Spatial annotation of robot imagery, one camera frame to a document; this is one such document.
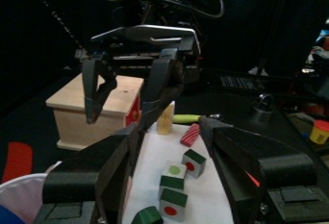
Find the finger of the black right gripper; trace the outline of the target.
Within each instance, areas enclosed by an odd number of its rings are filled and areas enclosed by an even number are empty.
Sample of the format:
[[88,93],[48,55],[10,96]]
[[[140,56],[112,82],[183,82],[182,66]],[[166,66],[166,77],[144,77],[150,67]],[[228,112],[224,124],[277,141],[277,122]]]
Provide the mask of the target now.
[[107,60],[91,58],[81,64],[81,85],[85,122],[93,124],[112,90],[116,88],[115,71]]
[[183,63],[175,48],[163,49],[152,61],[143,101],[140,130],[144,132],[179,97],[183,89]]

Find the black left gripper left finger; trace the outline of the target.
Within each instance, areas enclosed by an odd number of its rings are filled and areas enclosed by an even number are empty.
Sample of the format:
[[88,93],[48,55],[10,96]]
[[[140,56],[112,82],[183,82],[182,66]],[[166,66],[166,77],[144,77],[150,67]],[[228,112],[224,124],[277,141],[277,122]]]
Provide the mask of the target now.
[[121,224],[142,141],[138,125],[128,125],[59,164],[33,224]]

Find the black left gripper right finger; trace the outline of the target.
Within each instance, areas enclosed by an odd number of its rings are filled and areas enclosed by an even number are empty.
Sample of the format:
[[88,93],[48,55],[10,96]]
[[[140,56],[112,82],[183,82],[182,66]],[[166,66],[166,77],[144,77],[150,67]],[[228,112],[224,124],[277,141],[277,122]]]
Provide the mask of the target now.
[[311,157],[206,116],[199,126],[234,224],[329,224],[329,191]]

